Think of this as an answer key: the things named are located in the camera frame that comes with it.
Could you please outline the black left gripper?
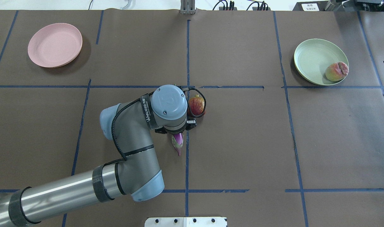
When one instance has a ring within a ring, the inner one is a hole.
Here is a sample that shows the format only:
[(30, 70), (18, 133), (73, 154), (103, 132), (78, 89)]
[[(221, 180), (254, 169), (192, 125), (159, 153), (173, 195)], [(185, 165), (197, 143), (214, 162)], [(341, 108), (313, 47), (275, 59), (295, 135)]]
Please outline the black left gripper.
[(177, 126), (169, 126), (169, 125), (163, 125), (159, 128), (154, 129), (155, 133), (159, 134), (178, 134), (183, 133), (184, 131), (189, 131), (197, 126), (196, 119), (187, 119), (185, 122), (183, 122), (180, 125)]

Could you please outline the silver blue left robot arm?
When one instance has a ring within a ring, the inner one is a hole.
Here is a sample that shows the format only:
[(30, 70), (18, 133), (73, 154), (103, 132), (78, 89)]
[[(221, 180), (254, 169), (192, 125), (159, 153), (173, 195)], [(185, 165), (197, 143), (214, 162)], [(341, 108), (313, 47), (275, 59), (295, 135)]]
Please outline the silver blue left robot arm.
[(164, 190), (150, 131), (176, 134), (196, 126), (186, 92), (193, 86), (163, 85), (128, 103), (104, 109), (100, 126), (121, 158), (81, 174), (12, 194), (0, 194), (0, 227), (28, 227), (72, 210), (130, 195), (146, 201)]

